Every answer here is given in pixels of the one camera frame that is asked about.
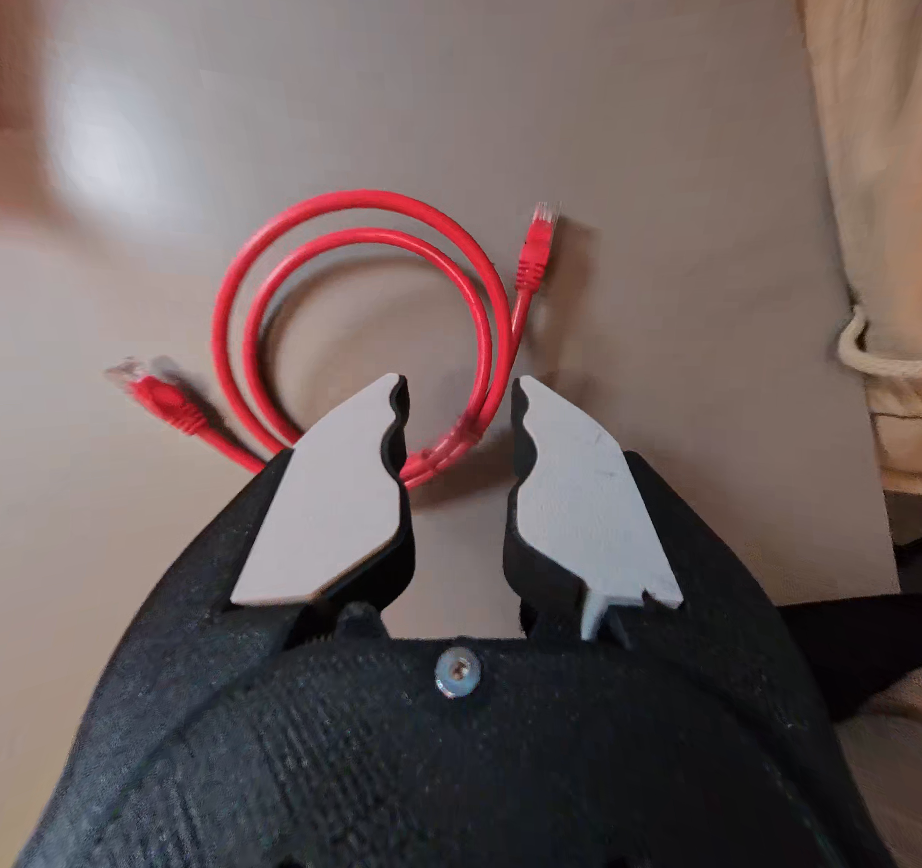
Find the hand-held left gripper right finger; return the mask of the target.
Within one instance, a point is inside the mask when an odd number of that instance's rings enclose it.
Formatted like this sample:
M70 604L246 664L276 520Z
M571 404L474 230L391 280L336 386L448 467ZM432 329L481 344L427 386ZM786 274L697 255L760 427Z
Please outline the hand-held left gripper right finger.
M592 641L612 607L684 596L616 438L532 376L512 392L503 574L525 609Z

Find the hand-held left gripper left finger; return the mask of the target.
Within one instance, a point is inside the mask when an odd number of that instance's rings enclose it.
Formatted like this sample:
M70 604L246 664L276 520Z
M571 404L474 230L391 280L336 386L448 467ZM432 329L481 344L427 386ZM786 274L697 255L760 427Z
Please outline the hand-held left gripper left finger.
M230 601L386 609L415 571L406 486L409 386L388 373L291 449Z

